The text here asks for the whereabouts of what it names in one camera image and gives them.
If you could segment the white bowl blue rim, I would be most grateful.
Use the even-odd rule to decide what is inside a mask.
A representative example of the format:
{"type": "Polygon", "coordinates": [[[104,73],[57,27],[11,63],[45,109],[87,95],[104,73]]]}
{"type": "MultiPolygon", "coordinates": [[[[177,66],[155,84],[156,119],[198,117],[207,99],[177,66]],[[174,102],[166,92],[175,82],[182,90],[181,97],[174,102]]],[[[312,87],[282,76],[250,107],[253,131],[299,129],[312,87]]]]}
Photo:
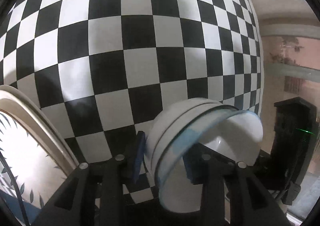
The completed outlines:
{"type": "Polygon", "coordinates": [[[160,204],[178,214],[199,211],[205,162],[215,156],[253,166],[262,139],[262,122],[249,110],[205,98],[168,106],[153,121],[145,149],[160,204]]]}

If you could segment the white plate with pink flower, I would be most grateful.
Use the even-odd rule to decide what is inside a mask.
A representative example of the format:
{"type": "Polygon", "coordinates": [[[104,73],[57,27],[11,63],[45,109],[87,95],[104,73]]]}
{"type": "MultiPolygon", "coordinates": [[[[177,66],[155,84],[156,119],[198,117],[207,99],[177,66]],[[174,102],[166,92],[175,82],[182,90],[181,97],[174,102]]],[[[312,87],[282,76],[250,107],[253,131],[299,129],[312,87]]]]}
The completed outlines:
{"type": "Polygon", "coordinates": [[[16,119],[66,175],[73,172],[79,165],[61,134],[24,93],[12,86],[2,85],[1,111],[16,119]]]}

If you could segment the white plate with blue leaves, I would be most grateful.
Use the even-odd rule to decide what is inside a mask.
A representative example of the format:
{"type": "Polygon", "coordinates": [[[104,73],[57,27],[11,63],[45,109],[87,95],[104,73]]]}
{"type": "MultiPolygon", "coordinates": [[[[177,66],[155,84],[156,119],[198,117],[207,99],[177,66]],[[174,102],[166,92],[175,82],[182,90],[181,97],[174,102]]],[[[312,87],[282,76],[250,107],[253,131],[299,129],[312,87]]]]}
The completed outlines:
{"type": "Polygon", "coordinates": [[[66,179],[66,174],[26,128],[3,111],[1,153],[16,179],[22,199],[39,209],[66,179]]]}

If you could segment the black white checkered mat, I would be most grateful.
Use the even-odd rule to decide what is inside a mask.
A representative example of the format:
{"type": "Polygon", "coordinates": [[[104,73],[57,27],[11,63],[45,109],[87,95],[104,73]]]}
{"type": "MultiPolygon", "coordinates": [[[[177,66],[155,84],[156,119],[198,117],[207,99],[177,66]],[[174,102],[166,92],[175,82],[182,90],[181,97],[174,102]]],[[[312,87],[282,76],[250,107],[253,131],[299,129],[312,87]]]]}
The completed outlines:
{"type": "Polygon", "coordinates": [[[260,112],[250,0],[14,0],[1,83],[48,117],[80,162],[122,153],[169,105],[209,98],[260,112]]]}

